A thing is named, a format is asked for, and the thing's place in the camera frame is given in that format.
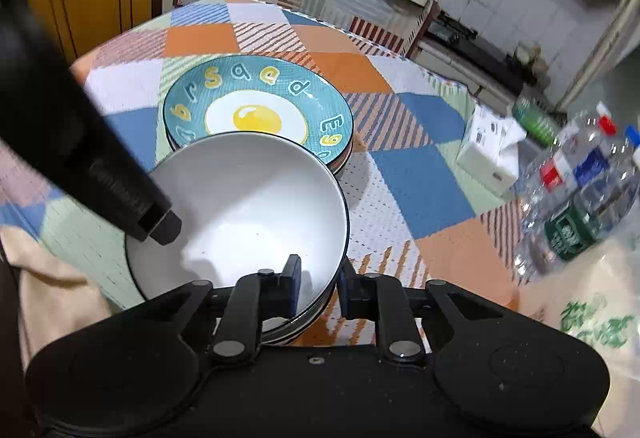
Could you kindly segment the white bowl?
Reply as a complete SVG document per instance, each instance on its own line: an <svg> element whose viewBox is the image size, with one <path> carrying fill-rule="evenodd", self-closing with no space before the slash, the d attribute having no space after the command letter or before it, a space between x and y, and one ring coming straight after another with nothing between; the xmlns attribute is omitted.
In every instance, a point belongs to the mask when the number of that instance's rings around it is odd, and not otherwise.
<svg viewBox="0 0 640 438"><path fill-rule="evenodd" d="M262 343L286 344L302 335L316 321L335 289L335 279L327 284L314 283L308 271L303 272L298 296L297 313L291 319L271 318L262 324Z"/></svg>
<svg viewBox="0 0 640 438"><path fill-rule="evenodd" d="M268 319L262 324L262 343L265 345L291 343L320 317L324 308L329 305L330 298L331 296L324 296L317 299L292 319L282 317Z"/></svg>
<svg viewBox="0 0 640 438"><path fill-rule="evenodd" d="M302 146L220 134L168 155L150 176L182 227L167 245L127 239L127 264L145 299L195 279L232 287L260 269L278 273L292 254L302 260L299 311L329 290L348 247L348 207L331 171Z"/></svg>

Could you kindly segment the teal fried egg plate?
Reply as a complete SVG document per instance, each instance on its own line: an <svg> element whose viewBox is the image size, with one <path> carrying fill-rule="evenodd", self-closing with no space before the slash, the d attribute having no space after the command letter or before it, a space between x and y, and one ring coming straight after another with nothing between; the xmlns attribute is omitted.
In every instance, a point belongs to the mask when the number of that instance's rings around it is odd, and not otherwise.
<svg viewBox="0 0 640 438"><path fill-rule="evenodd" d="M330 169L352 149L354 120L345 97L295 62L227 55L184 71L168 88L163 121L175 149L228 132L259 132L298 143Z"/></svg>

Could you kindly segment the white sun plate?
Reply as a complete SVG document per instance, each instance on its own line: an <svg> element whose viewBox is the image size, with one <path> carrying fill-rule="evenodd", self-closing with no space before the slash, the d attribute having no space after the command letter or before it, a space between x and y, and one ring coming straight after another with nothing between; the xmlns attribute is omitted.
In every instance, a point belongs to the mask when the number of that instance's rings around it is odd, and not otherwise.
<svg viewBox="0 0 640 438"><path fill-rule="evenodd" d="M334 177L336 179L340 179L344 173L344 169L346 169L347 161L343 162L341 166L337 167L332 171Z"/></svg>

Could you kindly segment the white tissue pack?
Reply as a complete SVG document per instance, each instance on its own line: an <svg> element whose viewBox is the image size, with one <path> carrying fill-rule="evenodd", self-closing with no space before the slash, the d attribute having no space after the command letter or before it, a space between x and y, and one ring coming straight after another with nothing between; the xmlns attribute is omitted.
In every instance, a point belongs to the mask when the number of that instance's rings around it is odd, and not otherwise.
<svg viewBox="0 0 640 438"><path fill-rule="evenodd" d="M499 117L477 104L466 125L457 163L483 187L502 197L520 177L518 144L525 129L514 117Z"/></svg>

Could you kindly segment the beige cloth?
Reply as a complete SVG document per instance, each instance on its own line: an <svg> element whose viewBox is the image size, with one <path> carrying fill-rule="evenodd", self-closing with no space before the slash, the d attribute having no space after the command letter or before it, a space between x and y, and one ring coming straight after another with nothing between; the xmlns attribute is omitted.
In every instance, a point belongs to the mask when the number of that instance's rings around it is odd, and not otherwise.
<svg viewBox="0 0 640 438"><path fill-rule="evenodd" d="M1 259L17 273L22 366L55 340L111 317L100 288L24 229L1 228Z"/></svg>

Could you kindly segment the green label water bottle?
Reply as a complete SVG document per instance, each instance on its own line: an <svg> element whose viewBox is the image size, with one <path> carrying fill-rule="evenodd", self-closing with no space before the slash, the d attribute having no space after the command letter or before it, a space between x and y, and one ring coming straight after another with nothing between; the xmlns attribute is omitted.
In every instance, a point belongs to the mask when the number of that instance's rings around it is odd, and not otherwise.
<svg viewBox="0 0 640 438"><path fill-rule="evenodd" d="M522 282L555 273L611 236L636 201L639 170L618 163L573 192L534 221L514 252L513 268Z"/></svg>

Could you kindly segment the red label water bottle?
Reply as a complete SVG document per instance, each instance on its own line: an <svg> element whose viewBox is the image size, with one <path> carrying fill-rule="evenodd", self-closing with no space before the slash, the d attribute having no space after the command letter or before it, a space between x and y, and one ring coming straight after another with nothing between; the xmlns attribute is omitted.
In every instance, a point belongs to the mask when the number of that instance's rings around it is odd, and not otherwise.
<svg viewBox="0 0 640 438"><path fill-rule="evenodd" d="M518 194L518 206L526 229L576 191L564 149L566 139L574 135L578 126L586 123L590 117L609 117L613 121L608 107L603 102L598 102L593 109L582 111L573 117L561 129L558 141L529 165L524 186Z"/></svg>

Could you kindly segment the clear rice bag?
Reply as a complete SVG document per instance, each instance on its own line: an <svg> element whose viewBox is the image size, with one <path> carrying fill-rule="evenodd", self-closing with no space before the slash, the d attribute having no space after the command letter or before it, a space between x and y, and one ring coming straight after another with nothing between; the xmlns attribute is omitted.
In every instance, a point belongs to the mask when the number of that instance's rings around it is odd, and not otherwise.
<svg viewBox="0 0 640 438"><path fill-rule="evenodd" d="M518 292L518 311L582 340L611 387L597 418L605 437L639 435L639 232L620 228L558 273Z"/></svg>

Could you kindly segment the blue label water bottle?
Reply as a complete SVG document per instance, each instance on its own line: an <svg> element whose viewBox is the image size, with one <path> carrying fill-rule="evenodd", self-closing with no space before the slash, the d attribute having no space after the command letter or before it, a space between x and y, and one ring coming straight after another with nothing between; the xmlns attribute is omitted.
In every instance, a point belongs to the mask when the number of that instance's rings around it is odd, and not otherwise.
<svg viewBox="0 0 640 438"><path fill-rule="evenodd" d="M629 125L622 134L609 117L590 117L566 139L564 154L570 163L575 189L584 190L596 179L607 177L627 164L634 167L638 147L637 128Z"/></svg>

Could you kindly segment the black gas stove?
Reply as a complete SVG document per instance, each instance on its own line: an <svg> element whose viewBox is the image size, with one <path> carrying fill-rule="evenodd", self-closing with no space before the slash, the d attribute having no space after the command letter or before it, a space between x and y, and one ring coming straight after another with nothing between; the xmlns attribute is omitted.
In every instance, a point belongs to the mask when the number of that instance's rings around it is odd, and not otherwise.
<svg viewBox="0 0 640 438"><path fill-rule="evenodd" d="M445 12L440 12L431 21L424 39L447 48L452 54L506 87L513 95L520 94L524 85L537 85L538 80L529 66L523 66L514 56L503 53L482 39L475 29L465 27Z"/></svg>

